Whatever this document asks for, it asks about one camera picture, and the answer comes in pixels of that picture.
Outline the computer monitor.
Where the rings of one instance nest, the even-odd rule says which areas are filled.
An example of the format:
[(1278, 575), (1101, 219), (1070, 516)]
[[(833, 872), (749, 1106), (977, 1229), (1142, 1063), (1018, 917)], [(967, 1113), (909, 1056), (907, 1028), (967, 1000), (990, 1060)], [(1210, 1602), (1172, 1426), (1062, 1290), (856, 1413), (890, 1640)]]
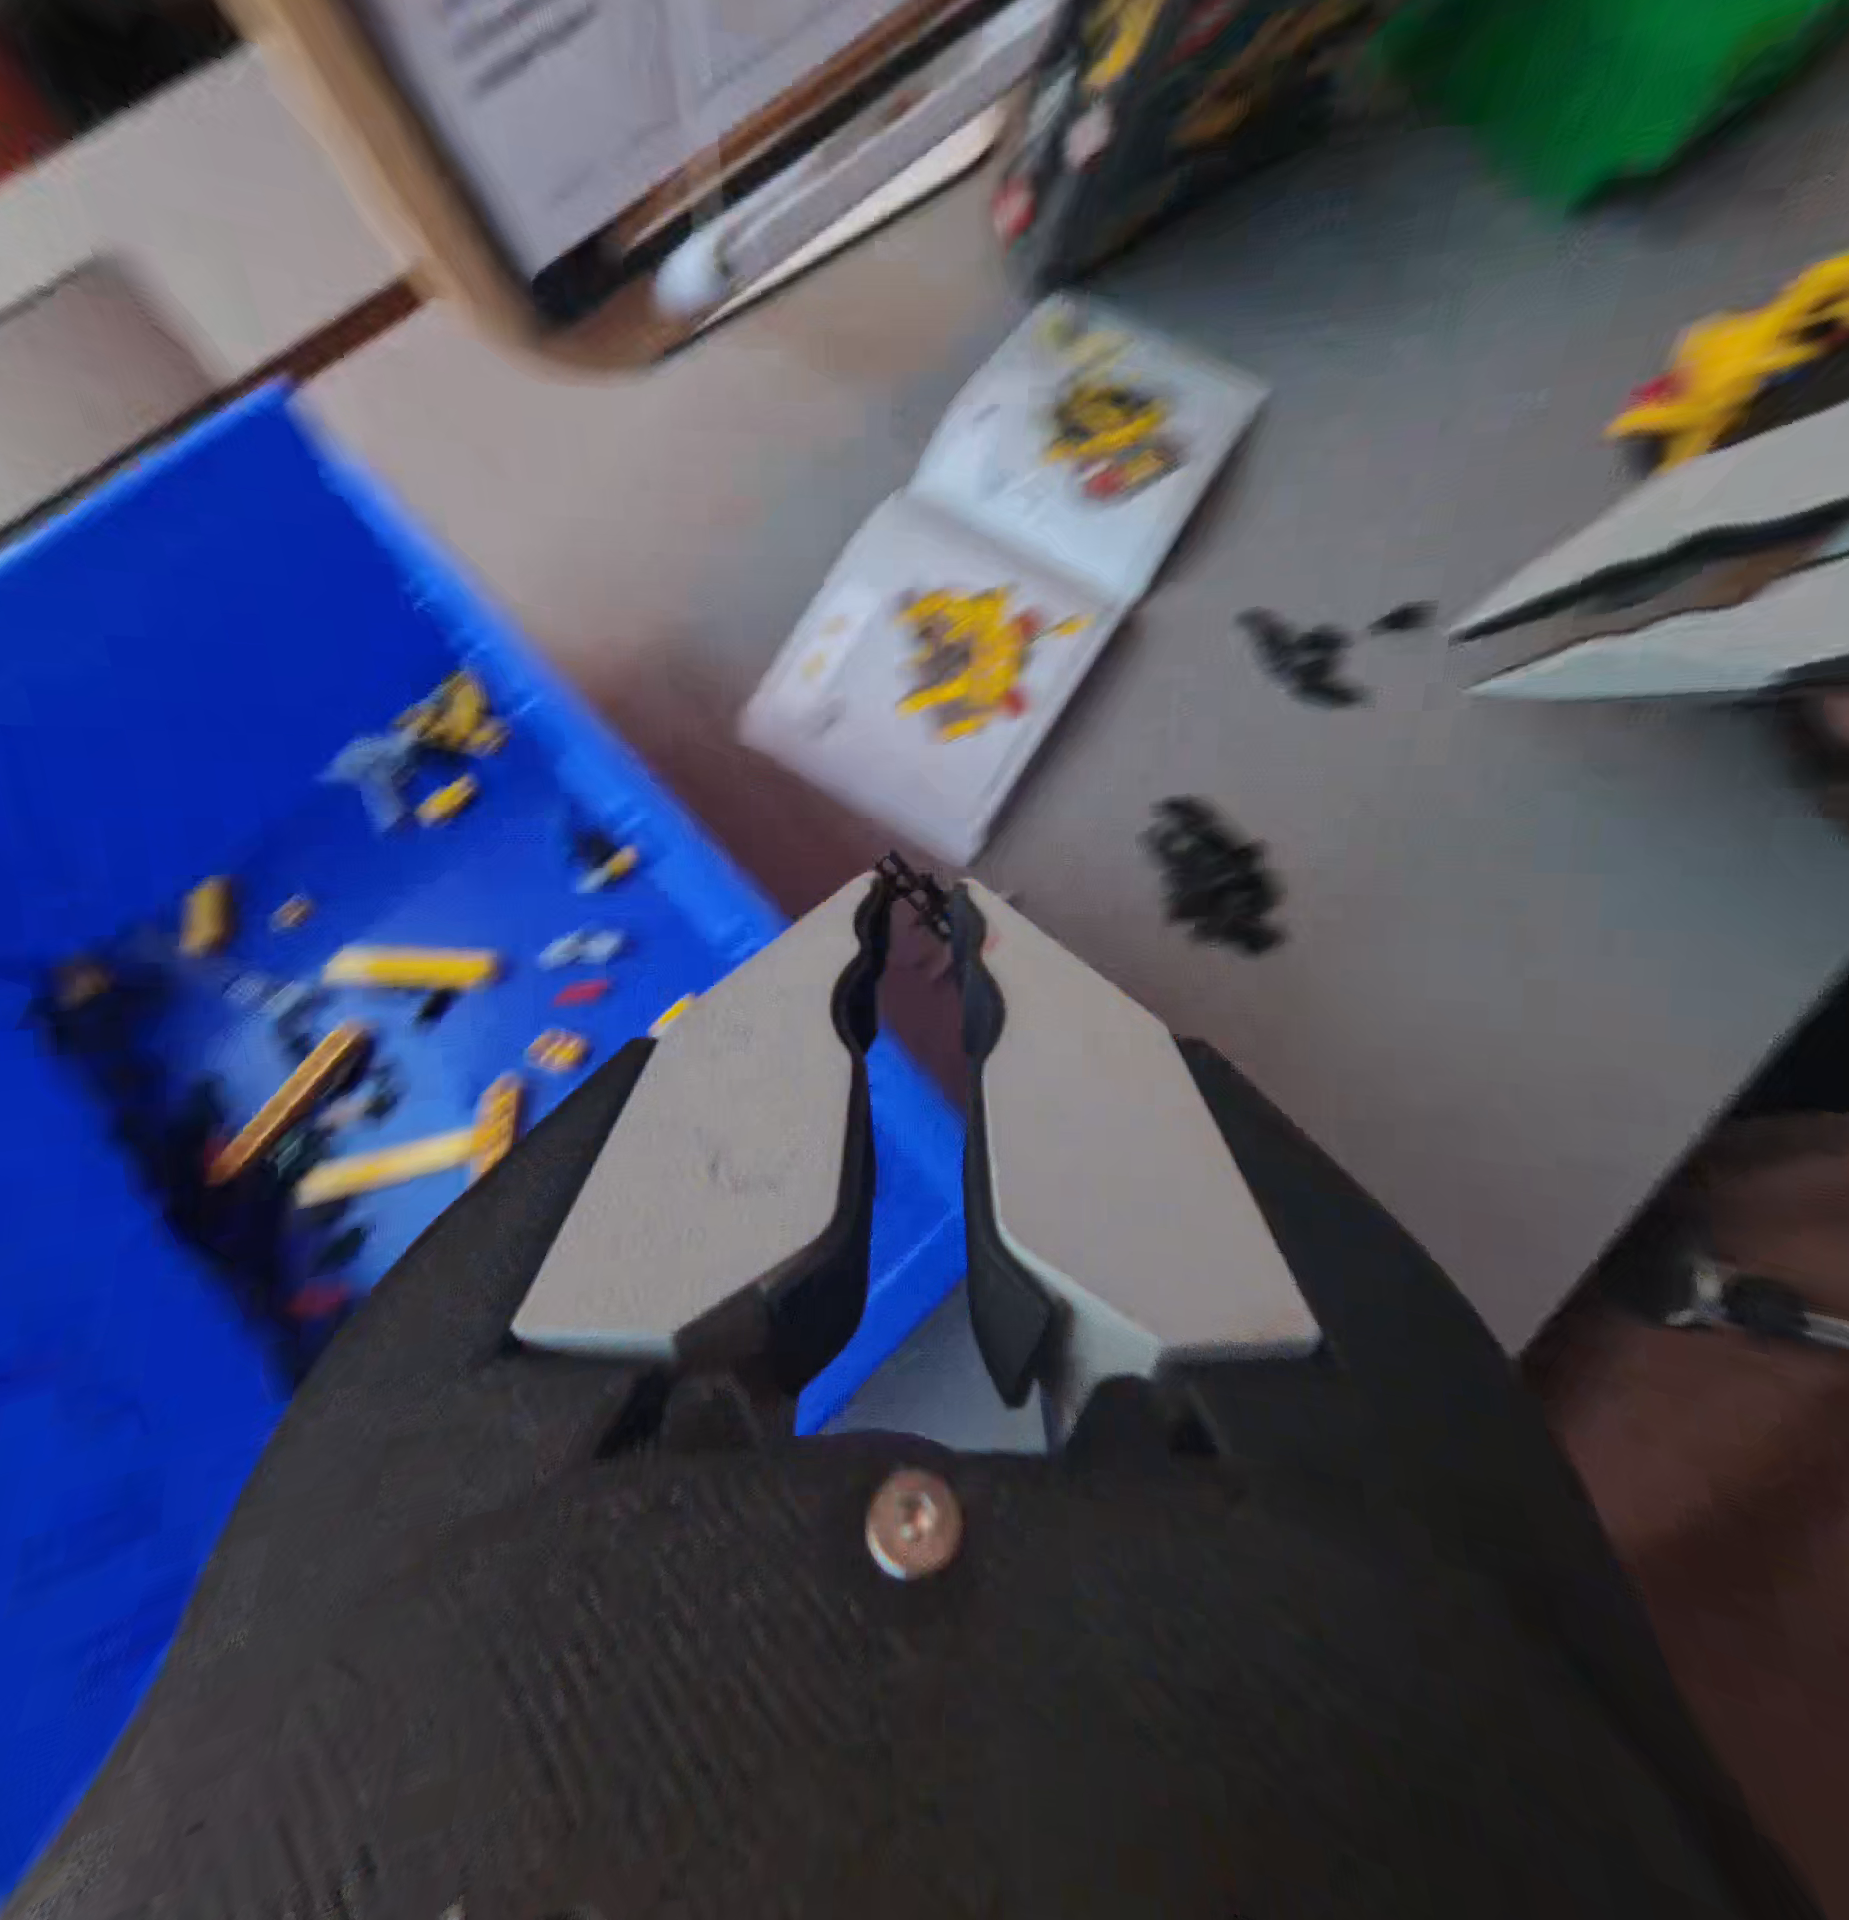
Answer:
[(649, 367), (673, 250), (1010, 99), (1053, 3), (223, 3), (362, 206), (518, 359)]

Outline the silver monitor stand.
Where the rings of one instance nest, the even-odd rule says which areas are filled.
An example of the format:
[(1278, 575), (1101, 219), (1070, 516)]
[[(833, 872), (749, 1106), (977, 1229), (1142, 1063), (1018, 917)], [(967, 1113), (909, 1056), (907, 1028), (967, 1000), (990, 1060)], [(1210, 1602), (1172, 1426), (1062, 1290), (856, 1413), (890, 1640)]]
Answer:
[(690, 334), (730, 320), (973, 174), (1003, 125), (1008, 107), (990, 101), (903, 161), (853, 156), (816, 183), (767, 193), (761, 213), (720, 214), (667, 255), (653, 311)]

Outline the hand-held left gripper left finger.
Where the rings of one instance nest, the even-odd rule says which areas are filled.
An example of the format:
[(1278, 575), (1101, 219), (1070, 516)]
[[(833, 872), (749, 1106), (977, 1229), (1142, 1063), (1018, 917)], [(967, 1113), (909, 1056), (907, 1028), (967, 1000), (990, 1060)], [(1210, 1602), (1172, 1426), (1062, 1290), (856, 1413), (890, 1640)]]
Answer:
[(885, 880), (804, 912), (658, 1033), (510, 1318), (520, 1346), (797, 1396), (865, 1301)]

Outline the green plastic bin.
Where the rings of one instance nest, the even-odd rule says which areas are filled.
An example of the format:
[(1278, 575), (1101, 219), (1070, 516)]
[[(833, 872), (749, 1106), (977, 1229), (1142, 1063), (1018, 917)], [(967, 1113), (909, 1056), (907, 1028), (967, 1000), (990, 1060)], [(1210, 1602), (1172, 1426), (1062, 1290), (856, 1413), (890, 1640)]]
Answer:
[(1652, 180), (1838, 37), (1849, 3), (1400, 3), (1383, 79), (1529, 200)]

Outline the loose lego pieces heap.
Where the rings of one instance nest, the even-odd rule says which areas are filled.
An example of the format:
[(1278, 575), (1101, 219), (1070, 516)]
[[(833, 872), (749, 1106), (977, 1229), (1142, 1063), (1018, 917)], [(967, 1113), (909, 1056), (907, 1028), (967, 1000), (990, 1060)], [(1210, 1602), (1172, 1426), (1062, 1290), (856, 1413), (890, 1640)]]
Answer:
[(638, 839), (459, 667), (241, 872), (27, 966), (24, 1010), (163, 1224), (310, 1346), (706, 954)]

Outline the black lego track link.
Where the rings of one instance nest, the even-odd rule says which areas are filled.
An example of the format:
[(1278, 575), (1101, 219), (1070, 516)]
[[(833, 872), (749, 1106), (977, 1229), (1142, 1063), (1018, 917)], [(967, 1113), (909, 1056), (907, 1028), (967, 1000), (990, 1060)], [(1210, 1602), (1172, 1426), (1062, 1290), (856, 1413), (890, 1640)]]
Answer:
[(931, 936), (941, 946), (954, 942), (952, 897), (931, 872), (922, 872), (901, 853), (885, 852), (876, 861), (876, 874), (882, 880), (889, 897), (901, 901), (925, 936)]

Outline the open lego instruction booklet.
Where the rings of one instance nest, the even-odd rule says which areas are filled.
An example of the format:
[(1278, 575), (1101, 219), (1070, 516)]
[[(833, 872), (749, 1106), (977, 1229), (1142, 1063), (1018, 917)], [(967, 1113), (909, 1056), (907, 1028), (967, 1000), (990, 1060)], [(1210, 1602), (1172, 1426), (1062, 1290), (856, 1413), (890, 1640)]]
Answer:
[(1101, 299), (1038, 302), (849, 539), (740, 736), (969, 866), (1267, 402)]

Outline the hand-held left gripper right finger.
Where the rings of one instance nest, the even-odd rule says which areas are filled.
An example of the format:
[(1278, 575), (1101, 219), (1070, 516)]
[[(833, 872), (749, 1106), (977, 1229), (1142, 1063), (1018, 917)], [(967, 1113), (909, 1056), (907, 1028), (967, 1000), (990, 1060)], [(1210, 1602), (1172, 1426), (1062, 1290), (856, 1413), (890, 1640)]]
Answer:
[(947, 897), (967, 1060), (967, 1314), (1060, 1448), (1107, 1379), (1323, 1350), (1176, 1033), (983, 881)]

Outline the silver metal bar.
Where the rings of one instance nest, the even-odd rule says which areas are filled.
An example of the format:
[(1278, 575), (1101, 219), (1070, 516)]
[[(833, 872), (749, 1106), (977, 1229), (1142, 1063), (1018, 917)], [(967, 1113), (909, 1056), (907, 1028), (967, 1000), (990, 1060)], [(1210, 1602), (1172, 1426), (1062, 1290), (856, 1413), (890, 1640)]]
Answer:
[(1713, 1257), (1688, 1258), (1685, 1281), (1657, 1323), (1674, 1332), (1732, 1327), (1765, 1343), (1849, 1354), (1849, 1314), (1816, 1308), (1791, 1286)]

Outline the pile of black track links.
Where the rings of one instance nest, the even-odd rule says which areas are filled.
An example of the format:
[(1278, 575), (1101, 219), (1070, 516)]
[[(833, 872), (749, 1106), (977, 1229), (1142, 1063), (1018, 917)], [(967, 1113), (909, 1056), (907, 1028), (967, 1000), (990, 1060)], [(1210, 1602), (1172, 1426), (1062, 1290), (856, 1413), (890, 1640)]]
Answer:
[(1202, 799), (1149, 804), (1144, 829), (1164, 912), (1199, 945), (1261, 958), (1283, 945), (1283, 884), (1259, 840), (1230, 829)]

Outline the blue plastic bin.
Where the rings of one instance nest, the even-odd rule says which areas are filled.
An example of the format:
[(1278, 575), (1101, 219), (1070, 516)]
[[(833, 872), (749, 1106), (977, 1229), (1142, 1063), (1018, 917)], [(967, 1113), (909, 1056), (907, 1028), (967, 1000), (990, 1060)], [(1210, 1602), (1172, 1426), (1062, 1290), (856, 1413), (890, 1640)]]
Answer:
[(33, 1032), (24, 972), (241, 872), (346, 740), (459, 667), (638, 839), (709, 946), (690, 988), (780, 931), (282, 394), (192, 428), (0, 554), (0, 1899), (117, 1742), (333, 1336), (279, 1343), (163, 1224)]

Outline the yellow lego bulldozer model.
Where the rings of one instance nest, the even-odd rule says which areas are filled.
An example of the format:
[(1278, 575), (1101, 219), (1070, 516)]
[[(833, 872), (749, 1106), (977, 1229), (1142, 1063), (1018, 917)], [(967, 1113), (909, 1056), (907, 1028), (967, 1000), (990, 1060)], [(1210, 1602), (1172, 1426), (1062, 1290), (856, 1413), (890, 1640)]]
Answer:
[(1782, 394), (1849, 364), (1849, 253), (1834, 253), (1767, 302), (1685, 323), (1666, 367), (1602, 428), (1643, 469), (1678, 466), (1775, 423)]

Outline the dark lego set box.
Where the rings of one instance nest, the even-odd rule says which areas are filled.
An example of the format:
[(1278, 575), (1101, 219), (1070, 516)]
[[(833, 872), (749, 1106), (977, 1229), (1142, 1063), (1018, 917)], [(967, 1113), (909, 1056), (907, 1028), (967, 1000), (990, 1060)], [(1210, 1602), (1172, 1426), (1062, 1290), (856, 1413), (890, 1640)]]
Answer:
[(1010, 277), (1053, 293), (1334, 129), (1391, 3), (1062, 3), (990, 183)]

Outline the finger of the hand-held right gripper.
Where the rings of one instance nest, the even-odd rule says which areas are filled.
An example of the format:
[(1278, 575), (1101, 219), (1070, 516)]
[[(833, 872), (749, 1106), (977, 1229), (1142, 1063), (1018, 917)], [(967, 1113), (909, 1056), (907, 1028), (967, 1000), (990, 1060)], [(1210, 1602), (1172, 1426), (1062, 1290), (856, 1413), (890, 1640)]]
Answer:
[(1453, 618), (1445, 634), (1470, 641), (1523, 626), (1678, 554), (1785, 539), (1838, 511), (1849, 511), (1849, 399), (1656, 469)]
[(1487, 705), (1757, 705), (1849, 691), (1849, 534), (1708, 567), (1656, 602), (1571, 618), (1469, 694)]

